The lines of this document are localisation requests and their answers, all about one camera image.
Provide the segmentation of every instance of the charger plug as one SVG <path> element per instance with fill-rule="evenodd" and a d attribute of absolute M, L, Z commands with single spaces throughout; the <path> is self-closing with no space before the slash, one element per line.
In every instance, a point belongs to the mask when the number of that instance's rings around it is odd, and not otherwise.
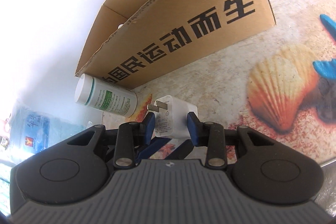
<path fill-rule="evenodd" d="M 157 99 L 154 105 L 148 105 L 147 108 L 155 114 L 154 134 L 156 137 L 190 139 L 187 114 L 193 111 L 198 116 L 197 106 L 166 95 Z"/>

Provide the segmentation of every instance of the pill bottle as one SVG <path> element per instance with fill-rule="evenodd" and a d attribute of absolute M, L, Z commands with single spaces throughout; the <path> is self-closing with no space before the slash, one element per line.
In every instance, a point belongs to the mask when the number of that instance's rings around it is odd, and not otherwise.
<path fill-rule="evenodd" d="M 75 102 L 129 117 L 137 106 L 137 96 L 113 83 L 82 74 L 75 91 Z"/>

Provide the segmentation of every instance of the red logo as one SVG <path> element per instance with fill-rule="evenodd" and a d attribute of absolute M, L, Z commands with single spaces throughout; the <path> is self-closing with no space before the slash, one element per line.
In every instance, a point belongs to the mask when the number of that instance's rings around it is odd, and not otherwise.
<path fill-rule="evenodd" d="M 34 141 L 33 138 L 30 138 L 30 137 L 27 137 L 27 136 L 26 136 L 25 145 L 26 145 L 26 146 L 33 147 L 33 141 Z"/>

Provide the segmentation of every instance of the plug prong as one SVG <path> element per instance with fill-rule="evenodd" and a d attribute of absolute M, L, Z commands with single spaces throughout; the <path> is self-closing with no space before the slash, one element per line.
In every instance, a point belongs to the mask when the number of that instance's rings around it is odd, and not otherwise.
<path fill-rule="evenodd" d="M 160 111 L 160 108 L 158 106 L 155 106 L 155 105 L 152 105 L 152 104 L 147 105 L 147 109 L 151 110 L 151 111 L 155 111 L 155 112 Z"/>
<path fill-rule="evenodd" d="M 165 109 L 165 110 L 168 110 L 168 105 L 166 104 L 166 103 L 164 103 L 164 102 L 160 102 L 160 101 L 155 101 L 156 102 L 156 105 L 158 106 L 158 107 L 160 107 L 160 108 L 163 108 L 163 109 Z"/>

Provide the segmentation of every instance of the gray gripper base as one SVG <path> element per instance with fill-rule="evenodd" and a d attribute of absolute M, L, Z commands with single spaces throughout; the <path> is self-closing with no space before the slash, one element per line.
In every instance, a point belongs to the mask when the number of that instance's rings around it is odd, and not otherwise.
<path fill-rule="evenodd" d="M 222 171 L 199 160 L 142 160 L 114 174 L 94 196 L 49 206 L 28 201 L 14 224 L 326 224 L 314 202 L 290 207 L 260 203 L 243 195 Z"/>

